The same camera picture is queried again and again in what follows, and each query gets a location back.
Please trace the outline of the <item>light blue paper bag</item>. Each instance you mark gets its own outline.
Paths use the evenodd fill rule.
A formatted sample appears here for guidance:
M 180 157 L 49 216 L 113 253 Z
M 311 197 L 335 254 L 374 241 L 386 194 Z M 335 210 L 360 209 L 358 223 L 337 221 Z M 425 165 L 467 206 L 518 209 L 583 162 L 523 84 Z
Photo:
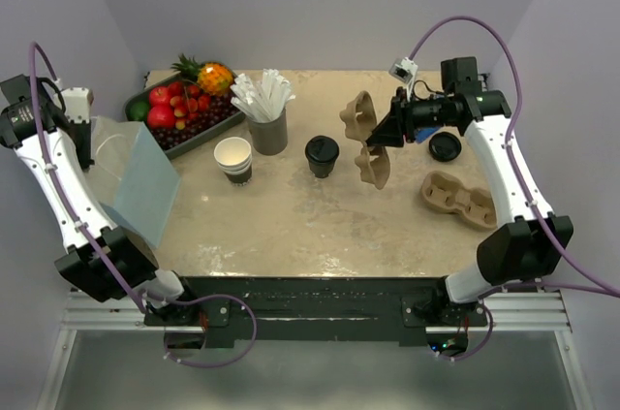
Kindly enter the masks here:
M 180 185 L 169 158 L 141 122 L 97 116 L 91 138 L 94 164 L 86 180 L 114 223 L 157 248 Z

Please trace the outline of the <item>black plastic cup lid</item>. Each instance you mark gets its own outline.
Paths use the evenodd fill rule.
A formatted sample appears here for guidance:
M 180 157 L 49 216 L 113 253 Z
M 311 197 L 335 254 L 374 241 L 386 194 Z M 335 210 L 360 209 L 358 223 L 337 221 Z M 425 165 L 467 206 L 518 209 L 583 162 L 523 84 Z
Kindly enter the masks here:
M 319 135 L 308 141 L 304 152 L 309 162 L 327 164 L 333 163 L 338 158 L 340 148 L 333 138 Z

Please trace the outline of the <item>white paper coffee cup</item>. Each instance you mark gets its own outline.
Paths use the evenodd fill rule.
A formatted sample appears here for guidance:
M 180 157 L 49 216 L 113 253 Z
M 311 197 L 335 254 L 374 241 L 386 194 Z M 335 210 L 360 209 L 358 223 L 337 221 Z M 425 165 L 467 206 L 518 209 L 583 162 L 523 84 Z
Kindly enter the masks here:
M 335 163 L 336 159 L 330 159 L 327 161 L 308 159 L 309 170 L 316 178 L 328 177 L 332 173 Z

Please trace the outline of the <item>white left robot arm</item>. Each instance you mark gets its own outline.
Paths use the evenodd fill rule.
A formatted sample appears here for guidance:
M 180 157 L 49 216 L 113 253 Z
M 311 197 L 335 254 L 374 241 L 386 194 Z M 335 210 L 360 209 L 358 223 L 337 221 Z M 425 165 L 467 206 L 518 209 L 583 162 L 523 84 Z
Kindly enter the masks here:
M 153 252 L 180 176 L 146 128 L 92 119 L 91 90 L 60 89 L 49 78 L 1 83 L 1 144 L 35 176 L 57 220 L 64 255 L 59 274 L 92 299 L 126 296 L 167 306 L 179 325 L 194 323 L 201 302 Z

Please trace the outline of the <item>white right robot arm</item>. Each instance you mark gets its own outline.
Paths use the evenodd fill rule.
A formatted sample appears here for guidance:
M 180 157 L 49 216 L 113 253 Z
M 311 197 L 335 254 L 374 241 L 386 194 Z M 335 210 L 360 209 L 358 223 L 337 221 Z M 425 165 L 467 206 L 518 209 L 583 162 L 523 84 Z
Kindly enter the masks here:
M 509 130 L 516 114 L 502 92 L 483 89 L 476 59 L 443 61 L 441 83 L 442 93 L 436 99 L 418 101 L 397 92 L 388 114 L 366 142 L 401 147 L 423 128 L 450 126 L 457 128 L 479 160 L 498 228 L 478 246 L 475 263 L 449 275 L 447 292 L 431 302 L 434 319 L 451 326 L 465 315 L 466 302 L 479 299 L 493 287 L 551 274 L 574 226 L 569 217 L 555 214 L 527 169 L 514 171 L 514 165 L 524 163 Z

